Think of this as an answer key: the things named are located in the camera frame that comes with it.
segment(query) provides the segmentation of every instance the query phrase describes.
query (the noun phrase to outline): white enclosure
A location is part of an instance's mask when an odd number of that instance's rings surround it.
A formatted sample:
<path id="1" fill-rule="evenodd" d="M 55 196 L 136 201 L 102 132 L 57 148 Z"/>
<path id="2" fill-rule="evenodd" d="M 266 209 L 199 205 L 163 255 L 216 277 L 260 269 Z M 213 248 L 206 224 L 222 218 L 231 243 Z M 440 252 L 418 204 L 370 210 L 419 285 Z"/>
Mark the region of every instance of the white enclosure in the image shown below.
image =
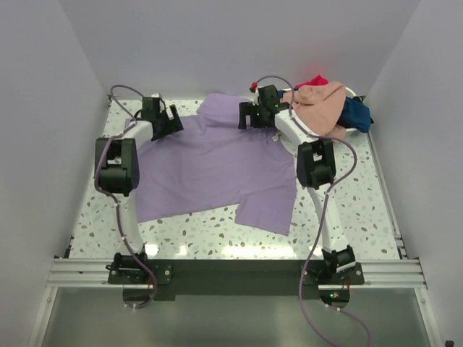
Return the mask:
<path id="1" fill-rule="evenodd" d="M 82 222 L 109 88 L 201 99 L 244 95 L 267 74 L 292 82 L 322 74 L 368 96 L 409 257 L 420 258 L 442 338 L 463 343 L 462 11 L 457 0 L 3 1 L 2 345 L 27 345 L 53 256 Z M 365 172 L 377 169 L 371 163 Z M 376 174 L 371 189 L 381 194 Z M 362 254 L 391 259 L 387 247 L 376 248 Z M 95 257 L 109 257 L 105 251 Z"/>

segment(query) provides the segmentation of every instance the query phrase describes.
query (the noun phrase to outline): pink towel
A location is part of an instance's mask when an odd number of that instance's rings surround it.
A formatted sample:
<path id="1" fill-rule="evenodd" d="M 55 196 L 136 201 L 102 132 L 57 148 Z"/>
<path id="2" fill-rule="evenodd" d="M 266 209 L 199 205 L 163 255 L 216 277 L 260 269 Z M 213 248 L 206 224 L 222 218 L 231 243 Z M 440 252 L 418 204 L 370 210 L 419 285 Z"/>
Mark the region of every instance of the pink towel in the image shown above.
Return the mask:
<path id="1" fill-rule="evenodd" d="M 293 109 L 311 130 L 319 135 L 344 138 L 346 129 L 336 125 L 346 100 L 346 88 L 340 82 L 327 85 L 303 85 L 294 92 Z M 291 102 L 291 93 L 284 93 L 282 102 Z"/>

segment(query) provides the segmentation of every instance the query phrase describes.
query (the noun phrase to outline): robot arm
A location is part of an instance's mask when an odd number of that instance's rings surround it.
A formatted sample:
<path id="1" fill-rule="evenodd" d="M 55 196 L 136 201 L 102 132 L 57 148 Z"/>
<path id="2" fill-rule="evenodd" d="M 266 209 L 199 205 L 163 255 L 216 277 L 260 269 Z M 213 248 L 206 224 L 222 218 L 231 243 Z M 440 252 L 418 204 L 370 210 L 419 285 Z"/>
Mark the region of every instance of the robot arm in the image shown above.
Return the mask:
<path id="1" fill-rule="evenodd" d="M 98 180 L 103 190 L 114 194 L 119 200 L 121 227 L 135 254 L 144 252 L 135 209 L 135 189 L 140 181 L 137 152 L 146 142 L 183 130 L 175 106 L 166 108 L 160 95 L 143 98 L 140 114 L 136 124 L 111 143 Z M 107 138 L 101 137 L 95 142 L 95 167 L 107 141 Z M 116 211 L 113 216 L 114 225 L 117 225 Z M 120 242 L 116 253 L 130 256 L 124 242 Z"/>
<path id="2" fill-rule="evenodd" d="M 321 222 L 326 190 L 334 181 L 336 165 L 331 140 L 317 135 L 289 112 L 288 103 L 280 103 L 275 86 L 256 87 L 254 101 L 240 104 L 239 128 L 275 127 L 298 148 L 297 178 L 307 187 Z M 339 219 L 334 196 L 330 196 L 322 229 L 322 252 L 330 273 L 340 273 L 355 266 L 355 256 Z"/>

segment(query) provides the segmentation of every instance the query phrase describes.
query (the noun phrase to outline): shirt sleeve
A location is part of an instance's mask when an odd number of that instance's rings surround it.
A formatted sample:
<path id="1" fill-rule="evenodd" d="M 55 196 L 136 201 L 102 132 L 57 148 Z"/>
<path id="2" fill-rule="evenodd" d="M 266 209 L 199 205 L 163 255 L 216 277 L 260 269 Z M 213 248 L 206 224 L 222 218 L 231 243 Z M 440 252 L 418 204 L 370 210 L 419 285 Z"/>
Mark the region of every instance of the shirt sleeve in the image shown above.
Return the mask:
<path id="1" fill-rule="evenodd" d="M 294 179 L 284 186 L 245 195 L 238 206 L 235 222 L 288 235 L 296 193 Z"/>

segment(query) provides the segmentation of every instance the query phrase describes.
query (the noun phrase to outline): cable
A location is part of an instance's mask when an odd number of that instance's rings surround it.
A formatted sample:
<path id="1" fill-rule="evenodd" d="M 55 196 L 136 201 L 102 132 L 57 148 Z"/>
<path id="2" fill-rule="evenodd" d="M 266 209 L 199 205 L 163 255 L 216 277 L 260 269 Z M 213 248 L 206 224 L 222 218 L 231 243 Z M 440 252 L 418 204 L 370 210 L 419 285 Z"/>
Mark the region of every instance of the cable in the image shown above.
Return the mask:
<path id="1" fill-rule="evenodd" d="M 163 100 L 162 98 L 161 98 L 161 102 L 162 102 L 162 104 L 163 104 L 163 106 L 164 106 L 164 110 L 167 111 L 166 103 L 164 103 L 164 100 Z"/>
<path id="2" fill-rule="evenodd" d="M 131 120 L 135 120 L 135 116 L 132 114 L 132 112 L 130 112 L 129 110 L 127 110 L 120 102 L 119 100 L 117 100 L 116 96 L 114 95 L 114 90 L 116 88 L 124 88 L 124 89 L 128 89 L 128 90 L 131 90 L 132 92 L 138 94 L 139 96 L 141 96 L 142 98 L 144 97 L 144 95 L 142 93 L 140 93 L 138 90 L 132 88 L 132 87 L 129 87 L 128 85 L 113 85 L 111 87 L 111 90 L 109 91 L 111 93 L 111 98 L 114 100 L 114 102 L 120 107 L 122 108 L 122 110 L 124 110 L 125 113 L 127 113 Z"/>
<path id="3" fill-rule="evenodd" d="M 134 119 L 138 119 L 138 116 L 142 113 L 142 110 L 138 110 L 137 112 L 135 112 L 135 114 L 133 115 L 133 118 Z"/>
<path id="4" fill-rule="evenodd" d="M 315 251 L 315 248 L 317 247 L 317 244 L 318 244 L 318 241 L 320 240 L 320 237 L 321 237 L 321 232 L 323 230 L 323 223 L 325 221 L 325 215 L 326 215 L 326 209 L 328 208 L 328 199 L 329 199 L 329 192 L 337 185 L 339 184 L 340 182 L 342 182 L 343 180 L 345 180 L 354 170 L 355 170 L 355 167 L 357 166 L 357 153 L 355 152 L 355 149 L 352 147 L 352 145 L 350 143 L 348 143 L 346 140 L 343 140 L 343 139 L 339 139 L 338 137 L 333 137 L 333 136 L 319 136 L 319 135 L 314 135 L 314 134 L 311 134 L 309 132 L 307 132 L 304 128 L 302 128 L 299 124 L 299 122 L 295 119 L 295 117 L 293 116 L 293 113 L 292 113 L 292 104 L 294 102 L 294 89 L 291 85 L 291 83 L 289 83 L 287 80 L 285 80 L 284 78 L 280 77 L 280 76 L 275 76 L 275 75 L 269 75 L 269 76 L 265 76 L 265 77 L 262 77 L 260 78 L 256 83 L 259 83 L 260 81 L 266 79 L 266 78 L 276 78 L 278 80 L 282 80 L 284 81 L 286 84 L 288 84 L 289 88 L 291 89 L 291 103 L 289 104 L 289 114 L 292 116 L 292 121 L 302 130 L 302 132 L 304 132 L 307 136 L 310 136 L 312 138 L 316 138 L 316 139 L 327 139 L 327 140 L 336 140 L 336 141 L 339 141 L 340 143 L 346 145 L 350 151 L 352 152 L 352 155 L 354 157 L 354 163 L 352 164 L 352 167 L 347 171 L 347 173 L 345 173 L 343 176 L 341 176 L 339 179 L 335 180 L 331 185 L 330 187 L 326 190 L 326 193 L 325 193 L 325 201 L 323 203 L 323 209 L 322 209 L 322 212 L 321 212 L 321 216 L 320 216 L 320 224 L 318 226 L 318 232 L 317 232 L 317 236 L 315 237 L 315 241 L 313 243 L 313 247 L 312 249 L 310 250 L 309 252 L 309 255 L 307 257 L 307 259 L 305 260 L 305 263 L 304 263 L 304 266 L 302 268 L 302 272 L 301 272 L 301 278 L 300 278 L 300 281 L 299 281 L 299 290 L 298 290 L 298 298 L 299 298 L 299 303 L 300 303 L 300 307 L 301 307 L 301 310 L 302 310 L 302 314 L 304 315 L 305 317 L 305 320 L 307 321 L 307 323 L 309 324 L 309 326 L 313 329 L 313 331 L 315 331 L 317 333 L 318 336 L 320 336 L 325 342 L 327 342 L 328 344 L 330 344 L 331 346 L 334 346 L 336 347 L 337 345 L 332 341 L 330 340 L 328 337 L 326 337 L 323 332 L 321 330 L 319 330 L 312 322 L 312 320 L 310 319 L 305 307 L 304 307 L 304 302 L 302 301 L 302 284 L 304 282 L 304 274 L 305 272 L 307 271 L 307 266 L 309 265 L 309 261 L 310 259 L 312 258 L 313 256 L 313 252 Z M 336 310 L 337 311 L 337 307 L 333 307 L 333 306 L 328 306 L 330 307 L 331 309 L 333 310 Z M 340 311 L 341 313 L 345 314 L 346 316 L 348 317 L 351 317 L 352 319 L 356 320 L 358 323 L 361 324 L 361 326 L 364 327 L 367 335 L 368 335 L 368 341 L 367 341 L 367 344 L 366 346 L 367 347 L 371 347 L 371 340 L 372 340 L 372 336 L 371 336 L 371 331 L 370 331 L 370 328 L 367 326 L 367 324 L 361 320 L 359 317 L 357 317 L 356 315 L 346 311 L 346 310 L 341 310 Z"/>
<path id="5" fill-rule="evenodd" d="M 344 290 L 344 287 L 346 286 L 346 282 L 347 282 L 347 278 L 344 280 L 344 282 L 342 283 L 342 287 L 341 287 L 341 290 L 340 291 L 343 291 Z"/>
<path id="6" fill-rule="evenodd" d="M 103 162 L 105 161 L 105 158 L 106 158 L 106 154 L 108 153 L 108 150 L 109 150 L 109 147 L 111 146 L 111 143 L 113 142 L 113 140 L 115 139 L 119 139 L 120 137 L 123 137 L 129 130 L 131 130 L 136 124 L 137 124 L 137 119 L 135 118 L 134 115 L 132 115 L 132 113 L 127 110 L 123 105 L 121 105 L 121 103 L 114 97 L 114 88 L 116 87 L 122 87 L 122 88 L 126 88 L 126 89 L 129 89 L 135 93 L 137 93 L 138 95 L 141 95 L 143 97 L 143 94 L 138 92 L 137 90 L 131 88 L 131 87 L 127 87 L 125 85 L 114 85 L 112 88 L 111 88 L 111 97 L 114 99 L 114 102 L 119 105 L 119 107 L 121 107 L 129 116 L 130 118 L 132 119 L 132 121 L 130 122 L 130 124 L 128 125 L 127 128 L 125 128 L 122 133 L 118 134 L 118 135 L 113 135 L 113 136 L 110 136 L 108 138 L 108 141 L 106 142 L 105 146 L 104 146 L 104 149 L 103 149 L 103 152 L 101 153 L 101 157 L 100 157 L 100 160 L 98 161 L 98 165 L 96 166 L 96 170 L 95 170 L 95 178 L 94 178 L 94 185 L 95 185 L 95 189 L 100 192 L 101 194 L 105 194 L 106 196 L 110 197 L 114 203 L 116 204 L 116 221 L 117 221 L 117 228 L 118 228 L 118 231 L 119 231 L 119 234 L 121 236 L 121 240 L 124 242 L 124 245 L 126 246 L 126 248 L 128 249 L 130 255 L 132 256 L 132 258 L 134 259 L 134 261 L 144 270 L 148 273 L 148 276 L 149 278 L 151 279 L 151 281 L 153 282 L 153 295 L 145 302 L 141 303 L 141 304 L 138 304 L 138 305 L 134 305 L 134 309 L 142 309 L 143 307 L 147 307 L 153 300 L 154 300 L 154 297 L 156 296 L 156 292 L 157 292 L 157 288 L 158 288 L 158 281 L 156 280 L 156 277 L 154 275 L 154 273 L 145 265 L 143 264 L 139 259 L 138 257 L 135 255 L 135 253 L 133 252 L 133 249 L 132 247 L 130 246 L 130 243 L 129 241 L 127 240 L 127 237 L 125 236 L 124 234 L 124 231 L 122 230 L 122 223 L 121 223 L 121 211 L 120 211 L 120 201 L 119 199 L 117 199 L 116 195 L 112 194 L 111 192 L 107 192 L 106 190 L 103 190 L 99 185 L 98 185 L 98 181 L 100 179 L 100 175 L 101 175 L 101 168 L 103 167 Z"/>

